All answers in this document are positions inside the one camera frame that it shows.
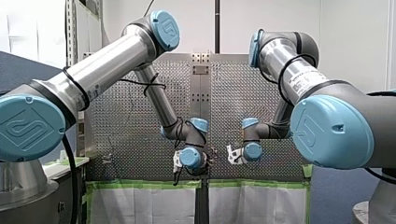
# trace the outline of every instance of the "metal stand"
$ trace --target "metal stand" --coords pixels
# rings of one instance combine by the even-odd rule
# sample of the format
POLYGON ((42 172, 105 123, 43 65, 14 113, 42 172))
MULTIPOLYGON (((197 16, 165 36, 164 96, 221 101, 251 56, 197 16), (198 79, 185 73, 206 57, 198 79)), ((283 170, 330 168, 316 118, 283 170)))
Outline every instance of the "metal stand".
POLYGON ((201 177, 201 188, 195 193, 194 224, 209 224, 209 184, 208 175, 201 177))
MULTIPOLYGON (((210 125, 210 54, 192 54, 191 116, 206 119, 210 125)), ((209 224, 209 173, 200 176, 201 187, 195 196, 195 224, 209 224)))
POLYGON ((60 203, 57 197, 58 184, 48 183, 47 189, 28 200, 0 206, 2 224, 31 223, 54 224, 59 221, 60 203))

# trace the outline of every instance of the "black ring band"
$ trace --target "black ring band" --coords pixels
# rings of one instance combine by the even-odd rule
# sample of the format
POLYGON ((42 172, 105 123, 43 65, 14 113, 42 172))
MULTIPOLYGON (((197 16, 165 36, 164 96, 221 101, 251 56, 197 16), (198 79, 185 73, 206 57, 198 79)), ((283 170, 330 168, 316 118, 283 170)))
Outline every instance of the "black ring band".
POLYGON ((350 85, 349 82, 346 82, 346 81, 343 81, 343 80, 330 80, 330 81, 327 81, 327 82, 322 82, 322 83, 314 86, 313 88, 311 88, 306 93, 304 93, 304 95, 302 97, 300 97, 300 100, 305 99, 306 97, 310 96, 315 91, 318 91, 318 90, 320 90, 320 89, 322 89, 324 87, 331 86, 331 85, 334 85, 334 84, 347 84, 347 85, 350 85))
POLYGON ((40 92, 44 97, 50 100, 53 104, 58 106, 59 109, 64 113, 64 117, 68 122, 68 126, 71 127, 76 123, 76 118, 74 117, 73 113, 67 108, 67 106, 51 91, 47 90, 47 88, 43 87, 39 83, 32 81, 30 84, 27 84, 34 90, 40 92))
POLYGON ((204 146, 200 146, 200 145, 195 145, 195 144, 191 144, 191 143, 187 143, 187 142, 186 142, 186 146, 191 146, 191 147, 200 147, 200 148, 204 148, 204 146))
POLYGON ((301 36, 300 36, 300 34, 298 32, 294 32, 294 34, 296 35, 296 40, 297 40, 297 46, 296 46, 297 47, 297 53, 301 54, 301 51, 303 49, 301 36))
POLYGON ((69 78, 69 80, 71 82, 73 82, 73 84, 78 88, 78 90, 81 92, 82 94, 82 100, 84 101, 84 107, 82 107, 81 111, 86 110, 88 107, 90 107, 90 97, 88 97, 87 92, 84 91, 84 89, 78 84, 78 82, 76 82, 72 76, 70 76, 70 74, 67 72, 67 68, 69 67, 64 67, 62 69, 62 71, 64 72, 64 74, 67 76, 67 78, 69 78))
POLYGON ((294 63, 297 59, 303 58, 303 57, 308 57, 310 59, 312 59, 312 61, 314 62, 314 67, 317 66, 317 60, 314 58, 314 56, 310 55, 310 54, 299 54, 297 56, 294 56, 292 58, 290 58, 285 65, 283 65, 282 69, 280 70, 279 73, 279 78, 277 79, 277 89, 279 90, 279 94, 282 97, 282 99, 288 103, 288 105, 294 106, 293 103, 291 102, 290 99, 286 98, 286 96, 283 94, 282 91, 282 87, 283 87, 283 75, 285 75, 286 69, 288 69, 289 65, 291 65, 292 63, 294 63))

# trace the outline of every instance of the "black cable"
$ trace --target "black cable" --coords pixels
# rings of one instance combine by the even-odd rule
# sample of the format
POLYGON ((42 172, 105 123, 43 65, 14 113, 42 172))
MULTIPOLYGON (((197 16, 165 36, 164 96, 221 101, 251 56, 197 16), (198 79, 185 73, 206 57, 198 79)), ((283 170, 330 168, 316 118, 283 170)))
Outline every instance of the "black cable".
POLYGON ((180 136, 183 133, 183 118, 177 117, 177 120, 180 120, 180 123, 176 127, 176 140, 175 140, 175 149, 180 145, 181 139, 180 136))
POLYGON ((73 197, 73 202, 72 202, 72 216, 71 216, 71 224, 76 224, 77 223, 77 215, 78 215, 78 178, 77 178, 77 167, 76 167, 76 162, 74 160, 74 155, 72 148, 70 147, 69 141, 67 139, 66 134, 64 135, 64 138, 62 139, 62 142, 64 143, 64 150, 66 151, 67 158, 69 159, 69 164, 70 164, 70 174, 72 176, 72 197, 73 197))
POLYGON ((151 5, 154 3, 155 0, 151 0, 151 2, 148 5, 148 9, 146 10, 145 14, 143 15, 143 17, 146 17, 149 13, 149 9, 151 8, 151 5))
POLYGON ((146 95, 146 92, 147 92, 147 90, 149 89, 149 87, 151 87, 151 86, 161 86, 161 87, 163 87, 164 90, 166 89, 166 85, 165 85, 165 84, 162 84, 162 83, 154 83, 154 81, 155 81, 155 79, 158 77, 158 75, 159 75, 159 73, 156 73, 156 74, 154 75, 154 77, 152 77, 152 79, 151 79, 151 81, 150 81, 149 83, 136 82, 136 81, 133 81, 133 80, 130 80, 130 79, 125 79, 125 78, 120 79, 120 81, 130 82, 130 83, 134 83, 134 84, 136 84, 136 85, 141 85, 141 86, 146 86, 146 88, 143 90, 143 94, 144 94, 145 96, 147 96, 147 95, 146 95))
POLYGON ((174 174, 174 186, 177 186, 178 185, 178 180, 180 179, 180 175, 181 175, 181 172, 183 171, 183 166, 180 168, 180 170, 178 171, 178 172, 176 172, 175 174, 174 174))
POLYGON ((376 172, 374 172, 370 168, 364 168, 364 170, 366 170, 370 175, 373 175, 373 176, 375 176, 376 178, 378 178, 380 180, 383 180, 383 181, 388 182, 390 184, 396 185, 396 180, 394 180, 394 179, 386 178, 386 177, 384 177, 382 175, 379 175, 379 174, 377 174, 376 172))
MULTIPOLYGON (((369 95, 369 96, 396 96, 396 92, 394 92, 394 91, 375 91, 375 92, 367 93, 367 95, 369 95)), ((370 175, 373 175, 380 180, 383 180, 387 183, 396 185, 396 180, 394 180, 394 179, 386 178, 382 175, 379 175, 370 168, 364 168, 364 170, 366 170, 370 175)))
POLYGON ((9 91, 0 91, 0 96, 7 94, 9 91))
POLYGON ((290 58, 290 59, 285 63, 285 65, 283 65, 283 67, 282 67, 282 69, 280 70, 280 73, 279 73, 279 78, 277 79, 277 89, 279 90, 280 96, 282 97, 282 99, 283 99, 286 103, 288 103, 288 105, 291 105, 291 106, 294 106, 293 103, 290 101, 289 98, 287 98, 287 97, 285 96, 285 94, 283 94, 283 91, 282 91, 282 89, 283 89, 283 82, 282 82, 282 79, 283 79, 283 76, 285 75, 285 72, 286 72, 286 70, 288 69, 289 65, 291 65, 292 63, 294 63, 297 59, 300 59, 300 58, 303 58, 303 57, 308 57, 308 58, 312 59, 312 62, 313 62, 313 64, 314 64, 313 66, 314 66, 314 67, 317 67, 317 60, 314 58, 314 56, 312 56, 312 55, 310 55, 310 54, 299 54, 299 55, 297 55, 297 56, 294 56, 294 57, 290 58))
POLYGON ((67 72, 67 69, 69 67, 64 67, 62 69, 62 71, 64 72, 64 74, 67 76, 67 78, 69 78, 69 80, 71 82, 73 82, 73 84, 78 88, 78 90, 81 92, 82 94, 82 100, 84 101, 84 107, 81 109, 81 111, 86 110, 88 107, 90 107, 90 97, 88 97, 87 92, 84 91, 84 88, 82 88, 78 82, 76 82, 72 76, 70 76, 70 74, 67 72))

